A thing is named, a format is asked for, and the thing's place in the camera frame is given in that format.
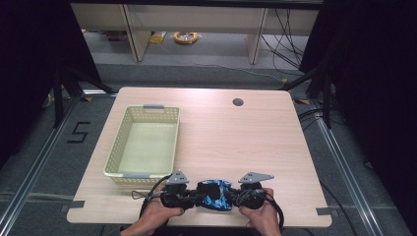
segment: light wood surface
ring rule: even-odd
[[[235,106],[234,98],[244,104]],[[86,201],[85,205],[69,210],[70,222],[138,219],[143,201],[133,200],[129,188],[103,174],[123,114],[133,104],[180,107],[175,169],[190,179],[189,189],[207,179],[228,180],[237,189],[238,179],[248,171],[271,174],[275,178],[262,185],[274,189],[285,227],[330,226],[331,217],[316,212],[328,205],[289,93],[202,88],[120,89],[75,195],[75,201]],[[243,227],[246,222],[237,207],[227,212],[194,207],[171,218],[169,225]]]

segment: light green basket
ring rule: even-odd
[[[180,109],[136,105],[126,109],[104,175],[116,184],[154,184],[172,173]]]

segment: floor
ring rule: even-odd
[[[194,44],[180,45],[173,41],[172,33],[166,34],[162,44],[150,44],[144,60],[139,63],[133,61],[126,40],[109,41],[105,33],[99,31],[85,32],[85,38],[100,75],[107,84],[116,88],[126,84],[136,85],[136,79],[142,82],[142,85],[152,85],[152,82],[144,81],[134,72],[138,68],[151,70],[158,66],[164,67],[163,73],[167,78],[178,72],[179,75],[190,78],[195,70],[207,70],[208,73],[212,73],[212,70],[216,69],[222,72],[211,74],[217,75],[213,78],[216,83],[223,79],[224,74],[231,73],[242,78],[251,77],[248,80],[272,80],[281,86],[286,80],[291,81],[302,74],[288,62],[273,57],[264,42],[257,64],[249,64],[245,35],[201,33]],[[284,45],[292,48],[291,43],[284,39]],[[301,50],[304,49],[307,40],[308,37],[292,37],[293,44]],[[273,48],[277,46],[277,40],[272,35],[266,36],[266,41]],[[297,64],[293,52],[282,46],[278,51]],[[302,101],[305,98],[302,91],[307,85],[308,83],[303,84],[291,92],[299,115],[320,106],[319,99],[308,104]],[[28,189],[29,196],[24,199],[25,205],[18,208],[19,216],[12,219],[14,224],[9,228],[10,235],[108,235],[117,230],[119,225],[71,224],[66,221],[68,205],[77,191],[89,163],[89,156],[105,122],[105,114],[108,114],[113,101],[114,97],[111,96],[95,97],[91,101],[66,101],[67,107],[72,107],[72,103],[76,104],[65,127],[60,131],[54,130],[50,125],[54,119],[53,106],[45,107],[39,114],[21,151],[12,156],[0,171],[0,209],[5,210],[10,207],[14,193],[18,193],[22,183],[27,181],[27,174],[34,171],[33,164],[37,163],[42,154],[47,153],[43,167],[39,168],[38,175],[32,179],[33,185]],[[348,124],[344,122],[342,114],[332,110],[331,130],[325,128],[319,116],[320,114],[313,113],[302,118],[300,122],[319,179],[323,183],[333,224],[325,229],[287,228],[283,235],[411,235],[378,176],[363,164],[366,157],[355,143],[355,138],[350,133]],[[90,122],[85,126],[89,132],[88,138],[82,144],[72,146],[68,141],[76,139],[73,135],[74,127],[83,121]],[[54,132],[59,132],[56,141],[50,139],[50,134]],[[45,143],[53,144],[52,149],[43,149]],[[346,168],[350,174],[343,173]],[[207,232],[211,235],[213,233],[209,229]],[[202,231],[191,229],[188,233],[203,235]],[[230,231],[222,233],[233,235]]]

